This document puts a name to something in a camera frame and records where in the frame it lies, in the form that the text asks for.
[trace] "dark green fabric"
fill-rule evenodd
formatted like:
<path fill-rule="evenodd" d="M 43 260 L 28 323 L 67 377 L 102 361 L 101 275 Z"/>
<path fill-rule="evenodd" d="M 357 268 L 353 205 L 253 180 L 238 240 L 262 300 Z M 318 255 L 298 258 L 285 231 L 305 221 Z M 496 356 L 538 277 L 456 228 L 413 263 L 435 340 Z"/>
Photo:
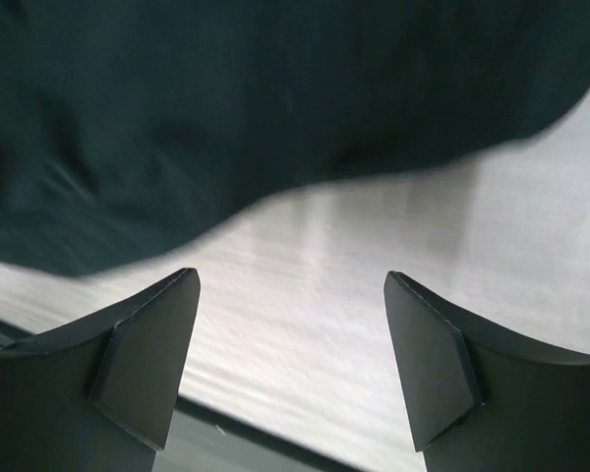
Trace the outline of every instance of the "dark green fabric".
<path fill-rule="evenodd" d="M 536 135 L 590 0 L 0 0 L 0 261 L 91 274 L 269 194 Z"/>

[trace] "table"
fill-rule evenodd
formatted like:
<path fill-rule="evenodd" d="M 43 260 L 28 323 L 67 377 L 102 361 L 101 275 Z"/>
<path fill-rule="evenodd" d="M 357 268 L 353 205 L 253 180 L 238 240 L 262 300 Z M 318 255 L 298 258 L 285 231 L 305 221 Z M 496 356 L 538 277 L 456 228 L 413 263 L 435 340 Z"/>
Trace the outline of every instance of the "table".
<path fill-rule="evenodd" d="M 203 282 L 183 395 L 359 467 L 423 471 L 384 277 L 590 353 L 590 94 L 537 142 L 278 196 L 147 264 L 84 280 L 0 265 L 0 318 L 45 330 L 180 266 Z"/>

